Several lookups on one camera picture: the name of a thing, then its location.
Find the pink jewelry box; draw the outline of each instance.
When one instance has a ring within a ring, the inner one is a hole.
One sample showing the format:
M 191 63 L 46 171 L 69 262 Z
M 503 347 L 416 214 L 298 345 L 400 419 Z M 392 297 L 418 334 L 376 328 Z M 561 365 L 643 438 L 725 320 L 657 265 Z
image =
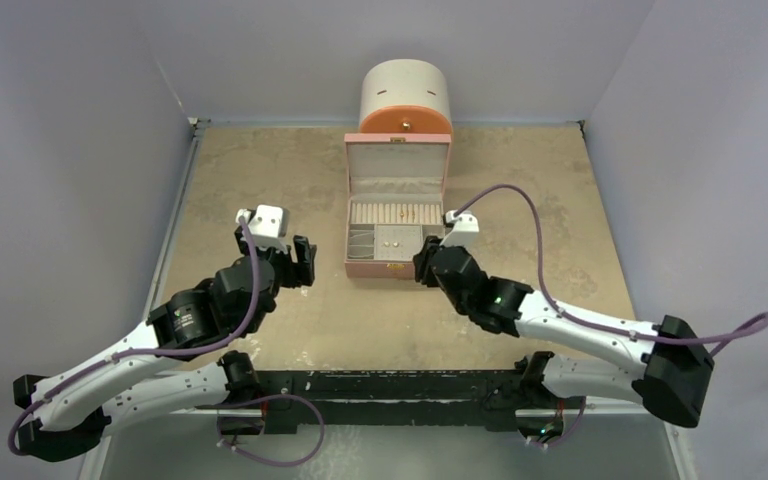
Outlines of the pink jewelry box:
M 443 236 L 443 192 L 452 136 L 349 133 L 346 275 L 414 276 L 428 235 Z

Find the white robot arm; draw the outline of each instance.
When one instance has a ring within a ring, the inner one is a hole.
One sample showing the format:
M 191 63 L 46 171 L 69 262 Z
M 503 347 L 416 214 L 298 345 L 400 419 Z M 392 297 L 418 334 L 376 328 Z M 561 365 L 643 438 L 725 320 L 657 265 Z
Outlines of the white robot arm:
M 261 205 L 240 210 L 237 222 L 235 236 L 243 257 L 230 267 L 176 293 L 125 337 L 80 365 L 48 378 L 23 375 L 14 381 L 14 402 L 31 418 L 11 433 L 14 453 L 60 461 L 147 418 L 251 399 L 256 384 L 251 361 L 236 351 L 194 372 L 146 380 L 256 332 L 264 316 L 274 311 L 281 287 L 313 284 L 316 246 L 305 237 L 294 237 L 293 261 L 284 241 L 284 209 Z
M 667 316 L 661 324 L 614 318 L 557 302 L 556 310 L 539 291 L 512 280 L 489 277 L 466 250 L 478 235 L 478 220 L 469 211 L 445 215 L 450 228 L 442 239 L 426 238 L 414 257 L 416 281 L 440 287 L 455 307 L 482 329 L 535 338 L 586 353 L 571 359 L 551 353 L 538 368 L 542 387 L 559 398 L 597 396 L 643 405 L 670 423 L 694 427 L 714 362 L 701 345 L 672 346 L 642 336 L 696 338 L 682 320 Z M 585 327 L 568 320 L 566 311 L 626 335 Z

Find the round box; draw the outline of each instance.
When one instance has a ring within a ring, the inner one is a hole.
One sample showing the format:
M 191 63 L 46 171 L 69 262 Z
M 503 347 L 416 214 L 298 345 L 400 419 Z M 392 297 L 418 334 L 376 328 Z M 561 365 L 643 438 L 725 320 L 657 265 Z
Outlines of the round box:
M 360 133 L 452 133 L 446 77 L 422 60 L 376 65 L 363 79 Z

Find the gray wall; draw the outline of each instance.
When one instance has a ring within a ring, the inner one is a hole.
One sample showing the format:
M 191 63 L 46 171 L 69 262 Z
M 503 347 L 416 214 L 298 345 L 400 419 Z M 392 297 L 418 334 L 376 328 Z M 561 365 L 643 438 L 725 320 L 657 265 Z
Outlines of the gray wall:
M 75 478 L 12 457 L 10 384 L 139 318 L 189 125 L 130 2 L 0 1 L 0 478 Z
M 569 121 L 593 111 L 654 0 L 138 0 L 190 116 L 357 121 L 378 62 L 449 80 L 457 121 Z
M 639 317 L 768 309 L 768 2 L 658 1 L 587 138 Z M 717 362 L 702 478 L 768 478 L 768 331 Z

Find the tabletop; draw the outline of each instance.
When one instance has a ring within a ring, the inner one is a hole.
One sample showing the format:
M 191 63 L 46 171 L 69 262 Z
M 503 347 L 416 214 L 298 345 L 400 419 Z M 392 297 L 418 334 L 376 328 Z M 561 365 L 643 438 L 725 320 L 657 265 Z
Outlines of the tabletop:
M 260 330 L 231 348 L 256 369 L 511 368 L 548 342 L 493 335 L 455 313 L 439 289 L 395 279 L 349 279 L 343 267 L 347 185 L 343 135 L 356 127 L 210 127 L 186 191 L 162 301 L 239 257 L 240 208 L 290 211 L 288 237 L 318 246 L 312 287 L 282 289 Z M 544 232 L 545 278 L 559 300 L 633 318 L 599 191 L 577 124 L 464 127 L 453 135 L 444 207 L 496 183 L 523 188 Z M 535 228 L 515 193 L 493 192 L 471 210 L 481 226 L 470 253 L 489 275 L 537 285 Z M 203 356 L 196 368 L 222 352 Z

